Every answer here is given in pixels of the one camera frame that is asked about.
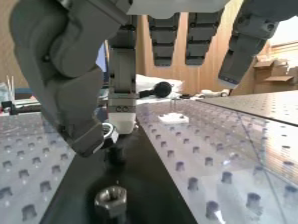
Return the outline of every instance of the wall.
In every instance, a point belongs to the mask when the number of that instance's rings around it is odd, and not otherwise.
[[[15,0],[0,1],[0,82],[6,82],[7,75],[14,78],[15,87],[26,87],[27,83],[13,55],[13,42],[7,27],[9,14],[15,2]]]
[[[156,68],[152,64],[147,22],[146,17],[142,16],[144,75],[183,80],[183,92],[190,94],[199,92],[200,89],[211,89],[214,91],[220,90],[223,87],[219,86],[216,82],[216,76],[227,51],[232,22],[239,10],[240,3],[242,0],[231,0],[226,5],[216,35],[212,38],[206,60],[200,68],[188,67],[183,62],[187,13],[182,13],[180,15],[179,30],[176,34],[175,50],[172,55],[172,65],[168,68]],[[243,82],[232,94],[248,93],[252,93],[252,69],[247,71]]]

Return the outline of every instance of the gray robot arm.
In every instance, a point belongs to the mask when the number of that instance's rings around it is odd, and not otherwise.
[[[102,84],[101,70],[94,64],[97,51],[103,40],[124,27],[131,17],[126,15],[130,3],[127,0],[67,3],[62,7],[53,0],[19,1],[10,15],[10,33],[15,58],[42,113],[73,150],[89,156],[103,144],[102,125],[94,116]],[[111,47],[110,60],[124,57],[124,49],[116,49],[122,46],[111,44]],[[134,45],[128,47],[132,60]],[[114,67],[112,76],[118,79],[120,71]],[[114,87],[115,92],[118,87],[123,90],[123,97],[134,89],[123,85],[124,79],[122,76]]]
[[[277,23],[298,14],[295,0],[244,0],[240,6],[222,67],[219,82],[234,89],[248,69],[255,55],[271,38]]]

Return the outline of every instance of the metal table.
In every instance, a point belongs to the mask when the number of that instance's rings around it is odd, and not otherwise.
[[[74,156],[39,114],[0,118],[1,223],[98,223],[110,185],[127,223],[295,223],[298,128],[208,101],[138,105],[122,168]]]

